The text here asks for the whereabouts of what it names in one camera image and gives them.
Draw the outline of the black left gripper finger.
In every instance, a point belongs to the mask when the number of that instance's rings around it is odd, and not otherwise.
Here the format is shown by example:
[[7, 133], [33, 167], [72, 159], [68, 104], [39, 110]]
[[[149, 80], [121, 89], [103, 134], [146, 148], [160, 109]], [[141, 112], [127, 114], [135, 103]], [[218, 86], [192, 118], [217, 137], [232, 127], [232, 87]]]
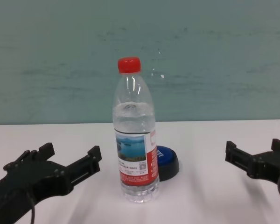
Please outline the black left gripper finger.
[[55, 155], [54, 147], [51, 142], [45, 143], [38, 150], [25, 151], [21, 156], [21, 163], [47, 161]]
[[101, 152], [99, 146], [91, 148], [87, 155], [67, 166], [71, 184], [79, 184], [100, 171]]

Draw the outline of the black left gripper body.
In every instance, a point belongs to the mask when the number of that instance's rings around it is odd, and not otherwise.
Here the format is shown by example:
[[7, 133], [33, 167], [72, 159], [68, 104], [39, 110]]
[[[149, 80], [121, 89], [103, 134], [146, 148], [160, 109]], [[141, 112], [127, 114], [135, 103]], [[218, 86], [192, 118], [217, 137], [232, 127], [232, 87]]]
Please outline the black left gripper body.
[[0, 224], [14, 224], [39, 202], [71, 191], [66, 167], [53, 162], [17, 165], [0, 180]]

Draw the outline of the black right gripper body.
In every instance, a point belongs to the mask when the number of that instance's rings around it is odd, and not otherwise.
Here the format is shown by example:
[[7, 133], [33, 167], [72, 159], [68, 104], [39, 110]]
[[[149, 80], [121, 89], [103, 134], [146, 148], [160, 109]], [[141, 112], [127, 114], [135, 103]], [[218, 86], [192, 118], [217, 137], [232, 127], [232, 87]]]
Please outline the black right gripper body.
[[277, 184], [280, 178], [280, 152], [252, 155], [248, 161], [248, 176]]

